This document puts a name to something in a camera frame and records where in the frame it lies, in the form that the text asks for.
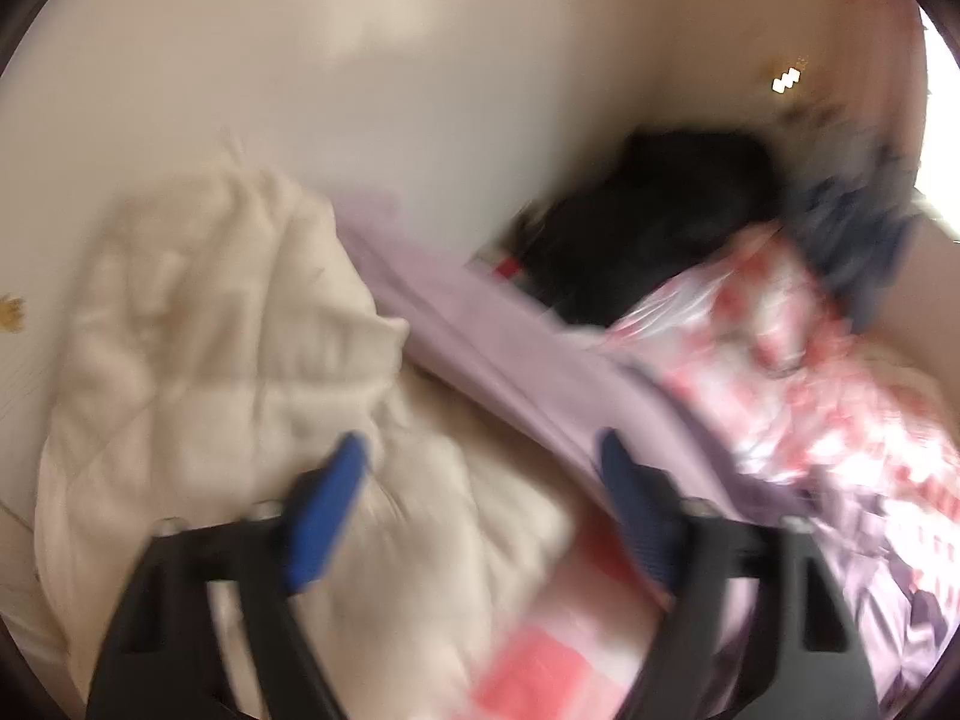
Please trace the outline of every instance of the black cloth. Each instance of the black cloth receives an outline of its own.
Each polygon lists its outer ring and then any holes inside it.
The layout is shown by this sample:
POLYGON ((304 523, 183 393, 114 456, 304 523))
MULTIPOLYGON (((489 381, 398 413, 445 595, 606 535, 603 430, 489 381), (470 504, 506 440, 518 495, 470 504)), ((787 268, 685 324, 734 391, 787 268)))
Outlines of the black cloth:
POLYGON ((781 176, 741 132, 635 132, 600 184, 523 225, 515 254, 565 322, 610 326, 731 233, 776 215, 781 176))

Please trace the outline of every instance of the beige cloth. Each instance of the beige cloth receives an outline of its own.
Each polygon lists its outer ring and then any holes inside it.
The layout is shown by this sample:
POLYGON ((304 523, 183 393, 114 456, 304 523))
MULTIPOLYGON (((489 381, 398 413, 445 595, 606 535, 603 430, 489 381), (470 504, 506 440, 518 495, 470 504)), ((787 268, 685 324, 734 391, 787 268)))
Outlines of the beige cloth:
MULTIPOLYGON (((328 201, 277 175, 218 167, 123 207, 69 327, 35 517, 80 690, 153 523, 243 517, 354 430, 371 473, 301 624, 353 718, 434 717, 462 694, 579 499, 544 450, 405 364, 406 333, 376 314, 328 201)), ((221 616, 241 706, 261 712, 221 616)))

